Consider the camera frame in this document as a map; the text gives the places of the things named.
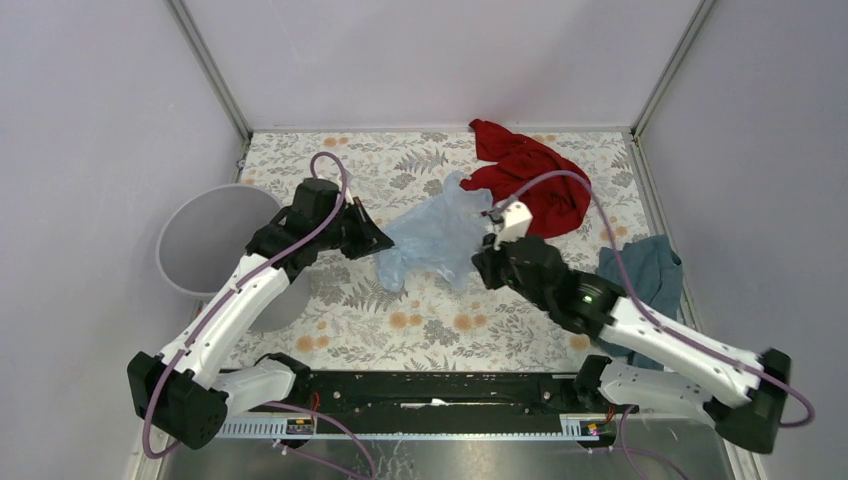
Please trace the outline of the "light blue plastic trash bag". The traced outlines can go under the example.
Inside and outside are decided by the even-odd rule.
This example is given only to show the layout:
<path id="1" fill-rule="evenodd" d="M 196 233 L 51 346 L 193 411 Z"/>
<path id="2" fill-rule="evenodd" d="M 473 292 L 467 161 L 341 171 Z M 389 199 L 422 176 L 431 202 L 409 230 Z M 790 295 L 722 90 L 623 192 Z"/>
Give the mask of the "light blue plastic trash bag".
<path id="1" fill-rule="evenodd" d="M 399 292 L 412 272 L 434 273 L 452 289 L 466 286 L 473 270 L 471 257 L 488 233 L 484 213 L 491 209 L 490 190 L 466 190 L 468 177 L 453 172 L 442 192 L 391 221 L 384 229 L 394 246 L 376 255 L 376 274 L 382 286 Z"/>

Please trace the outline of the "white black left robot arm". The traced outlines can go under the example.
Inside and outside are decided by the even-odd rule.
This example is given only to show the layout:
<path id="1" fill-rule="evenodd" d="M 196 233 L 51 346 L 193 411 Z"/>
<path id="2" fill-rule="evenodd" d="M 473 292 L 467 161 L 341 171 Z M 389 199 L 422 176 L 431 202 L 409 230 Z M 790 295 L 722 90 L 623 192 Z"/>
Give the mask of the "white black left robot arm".
<path id="1" fill-rule="evenodd" d="M 157 354 L 137 353 L 127 366 L 133 408 L 143 429 L 157 428 L 198 450 L 225 420 L 276 401 L 296 411 L 309 401 L 300 370 L 272 358 L 225 373 L 223 363 L 260 314 L 321 252 L 357 260 L 392 248 L 345 185 L 307 178 L 248 242 L 226 283 L 201 313 Z"/>

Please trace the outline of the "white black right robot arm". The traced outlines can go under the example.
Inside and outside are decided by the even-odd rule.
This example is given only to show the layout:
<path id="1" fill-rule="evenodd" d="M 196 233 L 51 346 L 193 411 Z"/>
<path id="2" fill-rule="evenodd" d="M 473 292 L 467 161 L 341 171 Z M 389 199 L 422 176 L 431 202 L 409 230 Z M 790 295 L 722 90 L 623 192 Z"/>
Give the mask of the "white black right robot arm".
<path id="1" fill-rule="evenodd" d="M 626 347 L 663 367 L 590 358 L 573 386 L 579 407 L 654 408 L 698 420 L 745 450 L 773 452 L 788 396 L 787 354 L 735 348 L 654 313 L 617 284 L 569 268 L 559 250 L 537 236 L 495 240 L 487 235 L 472 257 L 486 288 L 508 287 L 564 330 Z"/>

